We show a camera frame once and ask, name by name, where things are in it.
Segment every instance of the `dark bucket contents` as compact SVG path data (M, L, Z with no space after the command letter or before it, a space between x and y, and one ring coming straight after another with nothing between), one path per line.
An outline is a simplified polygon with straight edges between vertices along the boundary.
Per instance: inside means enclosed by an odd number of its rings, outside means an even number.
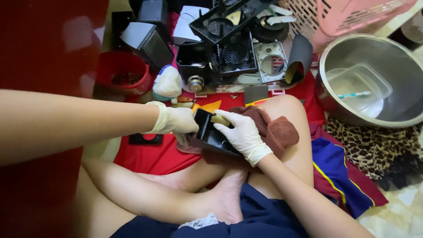
M134 73L118 73L112 78L112 84L118 86L129 86L138 83L141 75Z

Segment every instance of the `latex glove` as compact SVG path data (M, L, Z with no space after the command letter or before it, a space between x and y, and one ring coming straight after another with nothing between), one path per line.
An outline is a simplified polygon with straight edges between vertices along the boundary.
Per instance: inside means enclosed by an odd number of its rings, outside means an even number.
M198 132L199 126L194 121L194 113L190 108L170 108L162 102L148 102L147 105L159 107L159 118L154 128L144 134L169 134L173 132L178 142L188 145L186 133Z
M229 129L222 124L213 124L216 129L226 136L229 143L245 156L251 166L255 167L264 156L273 153L261 140L253 119L223 110L215 110L214 113L223 116L235 127L234 129Z

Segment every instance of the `brown towel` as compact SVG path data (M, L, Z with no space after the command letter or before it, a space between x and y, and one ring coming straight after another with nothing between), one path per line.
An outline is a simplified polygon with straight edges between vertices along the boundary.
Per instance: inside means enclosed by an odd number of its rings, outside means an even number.
M278 158L282 157L288 147L298 143L299 135L297 130L284 116L270 121L270 118L265 111L254 106L234 107L229 109L229 112L251 117L255 122L255 126L258 129L261 139L270 147L275 156ZM195 154L200 152L198 148L183 148L180 144L177 144L176 147L182 152ZM201 150L201 155L209 164L217 164L229 168L262 173L258 167L253 168L250 163L241 157L225 155L205 149Z

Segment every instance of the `tile floor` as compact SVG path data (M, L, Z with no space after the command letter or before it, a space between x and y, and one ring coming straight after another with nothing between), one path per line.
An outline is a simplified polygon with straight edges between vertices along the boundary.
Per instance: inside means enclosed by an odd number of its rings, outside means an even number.
M423 8L423 0L418 0L410 11L395 17L386 26L376 32L375 35L389 35L421 8ZM129 9L127 1L110 1L109 12L126 11L127 9ZM107 35L110 30L110 14L108 14L106 22L105 35ZM103 43L103 50L107 51L109 41L105 39ZM423 61L423 47L417 49L414 54ZM122 100L118 95L113 95L112 99L101 97L101 95L99 97L105 100ZM114 138L87 145L84 148L83 157L113 161L118 152L120 141L121 138ZM369 209L358 218L358 221L369 229L377 238L423 237L423 183L412 185L398 191L382 191L382 193L390 203L383 207Z

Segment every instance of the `plastic container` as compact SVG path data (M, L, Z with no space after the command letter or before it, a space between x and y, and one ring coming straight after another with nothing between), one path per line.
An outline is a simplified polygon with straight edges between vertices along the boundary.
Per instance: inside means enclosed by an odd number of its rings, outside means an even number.
M305 36L314 53L322 52L337 37L352 33L373 34L417 0L279 0L292 11L292 33Z
M141 79L133 85L115 85L112 79L119 73L134 73L141 75ZM147 92L152 83L149 65L145 64L140 57L124 51L109 51L100 54L96 82L125 94L138 95Z
M370 117L376 117L383 108L383 99L392 94L392 86L367 64L356 64L348 69L327 72L332 90L337 94L370 91L367 96L345 97L344 103Z

